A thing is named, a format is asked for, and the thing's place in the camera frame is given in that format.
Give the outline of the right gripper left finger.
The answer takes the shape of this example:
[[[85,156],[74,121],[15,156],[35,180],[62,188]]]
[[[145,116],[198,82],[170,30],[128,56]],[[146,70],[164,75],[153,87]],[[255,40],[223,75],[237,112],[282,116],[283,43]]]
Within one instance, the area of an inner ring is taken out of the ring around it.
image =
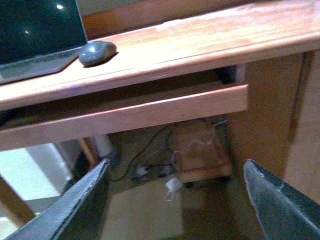
[[[108,201],[110,161],[102,160],[9,240],[98,240]]]

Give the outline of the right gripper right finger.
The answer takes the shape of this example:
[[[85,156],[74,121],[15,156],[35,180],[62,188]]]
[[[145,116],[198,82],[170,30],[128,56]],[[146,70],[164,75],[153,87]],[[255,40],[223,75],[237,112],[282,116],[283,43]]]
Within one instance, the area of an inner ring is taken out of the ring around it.
[[[268,240],[318,240],[320,205],[252,159],[244,181],[259,224]]]

